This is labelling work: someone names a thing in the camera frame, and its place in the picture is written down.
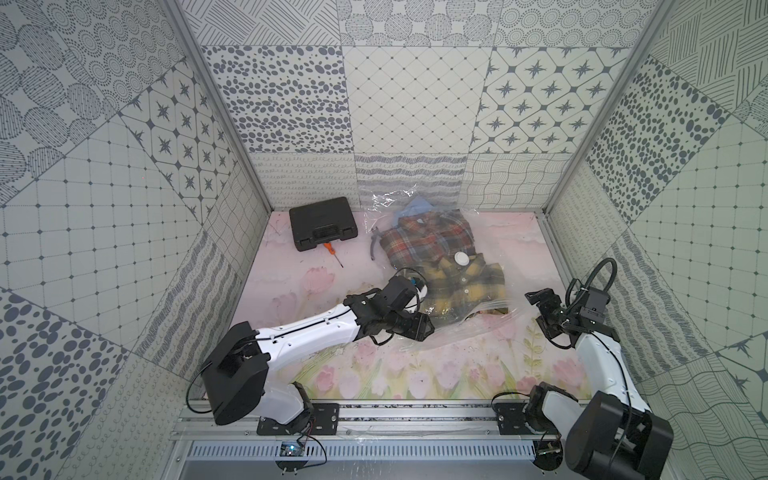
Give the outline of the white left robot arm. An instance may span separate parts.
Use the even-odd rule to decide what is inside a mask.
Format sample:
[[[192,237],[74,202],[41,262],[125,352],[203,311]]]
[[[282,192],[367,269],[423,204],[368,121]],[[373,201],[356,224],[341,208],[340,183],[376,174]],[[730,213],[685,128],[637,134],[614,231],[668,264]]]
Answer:
[[[219,426],[253,413],[287,430],[304,430],[314,406],[299,383],[280,383],[274,374],[321,350],[370,338],[381,332],[422,342],[435,331],[418,310],[412,292],[389,300],[374,289],[349,295],[331,310],[277,328],[255,330],[248,322],[232,326],[203,361],[201,378],[210,413]]]

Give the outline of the red plaid shirt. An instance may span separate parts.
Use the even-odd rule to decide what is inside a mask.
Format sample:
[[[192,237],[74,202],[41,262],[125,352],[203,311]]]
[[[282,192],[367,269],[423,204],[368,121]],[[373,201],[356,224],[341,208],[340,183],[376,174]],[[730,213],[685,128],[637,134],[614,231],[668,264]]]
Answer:
[[[396,269],[438,261],[459,252],[476,254],[471,226],[458,209],[401,217],[380,235],[379,244]]]

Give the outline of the yellow plaid shirt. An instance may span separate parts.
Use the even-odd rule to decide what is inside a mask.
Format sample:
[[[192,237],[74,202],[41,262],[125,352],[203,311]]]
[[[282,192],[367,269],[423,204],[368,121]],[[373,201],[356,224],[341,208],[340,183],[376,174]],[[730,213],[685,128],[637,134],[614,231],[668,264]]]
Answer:
[[[466,265],[444,257],[415,269],[425,277],[428,288],[421,311],[436,327],[459,323],[475,314],[509,312],[503,268],[487,263],[482,254],[469,256]]]

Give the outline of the clear plastic vacuum bag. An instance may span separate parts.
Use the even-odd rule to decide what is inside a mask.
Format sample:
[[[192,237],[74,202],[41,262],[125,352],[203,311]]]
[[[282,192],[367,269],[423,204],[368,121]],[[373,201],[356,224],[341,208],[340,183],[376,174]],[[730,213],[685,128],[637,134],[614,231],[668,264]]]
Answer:
[[[522,328],[534,315],[522,293],[514,230],[530,216],[439,203],[411,187],[365,192],[371,259],[421,287],[419,311],[433,331],[411,350],[432,350]]]

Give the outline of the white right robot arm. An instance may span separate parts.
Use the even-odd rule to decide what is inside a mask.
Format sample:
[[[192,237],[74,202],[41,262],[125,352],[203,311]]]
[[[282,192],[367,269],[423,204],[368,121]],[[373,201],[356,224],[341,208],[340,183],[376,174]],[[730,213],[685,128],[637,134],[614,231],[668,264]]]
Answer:
[[[567,467],[587,479],[659,479],[674,433],[641,398],[615,330],[594,309],[562,305],[551,289],[525,297],[548,339],[569,337],[593,390],[582,405],[555,385],[534,386],[525,407],[530,426],[559,434]]]

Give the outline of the light blue shirt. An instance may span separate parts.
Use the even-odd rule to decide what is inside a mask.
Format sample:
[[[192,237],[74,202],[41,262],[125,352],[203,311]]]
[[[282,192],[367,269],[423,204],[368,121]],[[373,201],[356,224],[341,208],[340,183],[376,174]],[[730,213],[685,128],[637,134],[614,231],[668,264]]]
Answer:
[[[434,209],[434,206],[422,196],[414,197],[402,210],[395,214],[396,219],[403,217],[417,216],[428,213]]]

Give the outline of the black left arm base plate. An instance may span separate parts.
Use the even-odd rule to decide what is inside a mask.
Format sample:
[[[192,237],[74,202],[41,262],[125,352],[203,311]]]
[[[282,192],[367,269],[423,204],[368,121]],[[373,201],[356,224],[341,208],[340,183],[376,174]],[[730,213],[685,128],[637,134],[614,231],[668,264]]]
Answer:
[[[259,436],[287,436],[309,433],[310,435],[332,436],[337,433],[340,414],[339,403],[317,403],[302,411],[288,424],[280,424],[273,419],[262,417],[259,420]]]

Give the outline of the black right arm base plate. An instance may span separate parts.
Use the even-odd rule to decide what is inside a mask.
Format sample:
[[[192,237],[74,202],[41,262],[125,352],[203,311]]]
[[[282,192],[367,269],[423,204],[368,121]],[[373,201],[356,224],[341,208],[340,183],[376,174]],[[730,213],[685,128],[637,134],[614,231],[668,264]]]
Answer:
[[[504,401],[492,407],[500,435],[559,435],[554,423],[527,402]]]

